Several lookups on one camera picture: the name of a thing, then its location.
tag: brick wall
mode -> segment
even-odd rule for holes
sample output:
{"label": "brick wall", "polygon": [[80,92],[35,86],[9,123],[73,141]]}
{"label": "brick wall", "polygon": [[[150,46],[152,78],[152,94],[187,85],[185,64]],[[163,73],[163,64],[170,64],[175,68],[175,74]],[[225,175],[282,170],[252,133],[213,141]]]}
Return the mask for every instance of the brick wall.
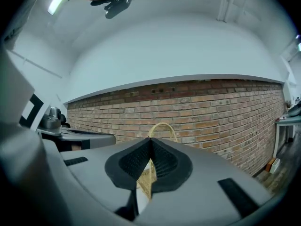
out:
{"label": "brick wall", "polygon": [[[253,175],[272,157],[275,119],[284,113],[280,84],[184,81],[114,91],[70,103],[73,128],[111,133],[117,142],[146,137],[152,125],[173,126],[180,142],[215,152]],[[169,138],[159,129],[157,137]]]}

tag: wooden floor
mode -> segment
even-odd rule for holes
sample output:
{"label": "wooden floor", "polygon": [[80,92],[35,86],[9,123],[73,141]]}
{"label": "wooden floor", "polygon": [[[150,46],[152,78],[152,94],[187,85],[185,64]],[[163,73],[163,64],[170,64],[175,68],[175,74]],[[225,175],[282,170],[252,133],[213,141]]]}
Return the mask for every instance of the wooden floor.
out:
{"label": "wooden floor", "polygon": [[286,188],[301,164],[301,127],[296,128],[293,142],[286,143],[277,154],[280,165],[274,174],[267,171],[255,177],[268,191],[275,195]]}

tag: basket handle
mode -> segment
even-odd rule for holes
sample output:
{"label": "basket handle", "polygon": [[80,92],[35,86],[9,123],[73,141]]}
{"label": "basket handle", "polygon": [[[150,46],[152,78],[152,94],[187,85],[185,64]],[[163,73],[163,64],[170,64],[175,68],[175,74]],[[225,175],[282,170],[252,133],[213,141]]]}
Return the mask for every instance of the basket handle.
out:
{"label": "basket handle", "polygon": [[155,129],[156,129],[157,127],[159,127],[159,126],[165,126],[165,127],[167,127],[167,128],[169,129],[169,131],[170,131],[170,139],[171,139],[171,140],[174,140],[175,142],[178,142],[178,139],[177,139],[177,137],[176,137],[176,135],[175,135],[174,129],[173,129],[169,124],[167,124],[167,123],[165,123],[165,122],[161,122],[161,123],[158,123],[158,124],[154,125],[154,126],[150,129],[149,133],[147,134],[147,137],[153,137],[153,136],[154,136],[154,131],[155,131]]}

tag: wicker basket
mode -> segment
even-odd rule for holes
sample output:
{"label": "wicker basket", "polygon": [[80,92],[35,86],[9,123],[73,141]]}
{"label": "wicker basket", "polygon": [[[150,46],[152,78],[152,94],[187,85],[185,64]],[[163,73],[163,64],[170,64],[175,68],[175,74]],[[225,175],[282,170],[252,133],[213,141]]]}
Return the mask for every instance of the wicker basket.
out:
{"label": "wicker basket", "polygon": [[[154,125],[150,129],[147,137],[153,137],[155,129],[159,126],[167,127],[170,131],[170,139],[175,142],[178,142],[177,137],[175,136],[174,129],[170,125],[168,125],[167,123],[164,123],[164,122]],[[148,168],[143,171],[143,173],[141,174],[141,176],[139,177],[139,179],[137,181],[137,188],[141,188],[143,193],[150,200],[151,199],[151,184],[157,180],[157,175],[156,175],[154,163],[152,162],[151,159],[150,159],[147,167]]]}

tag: white ceiling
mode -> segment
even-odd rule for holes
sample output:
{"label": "white ceiling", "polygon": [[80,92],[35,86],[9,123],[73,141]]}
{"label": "white ceiling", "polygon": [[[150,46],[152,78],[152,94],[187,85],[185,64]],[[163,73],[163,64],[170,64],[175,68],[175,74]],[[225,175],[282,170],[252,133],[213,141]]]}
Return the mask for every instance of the white ceiling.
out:
{"label": "white ceiling", "polygon": [[[118,30],[156,16],[189,12],[217,18],[221,4],[221,0],[132,0],[127,10],[109,20],[104,16],[103,6],[92,7],[86,0],[68,0],[51,16],[47,12],[50,2],[37,1],[26,29],[46,40],[59,40],[77,54]],[[234,0],[230,9],[227,22],[249,29],[263,42],[273,46],[273,35],[267,34],[275,26],[273,21],[280,10],[274,0]],[[282,39],[277,50],[288,46],[291,36],[294,36],[291,33],[294,31],[289,28],[288,38]]]}

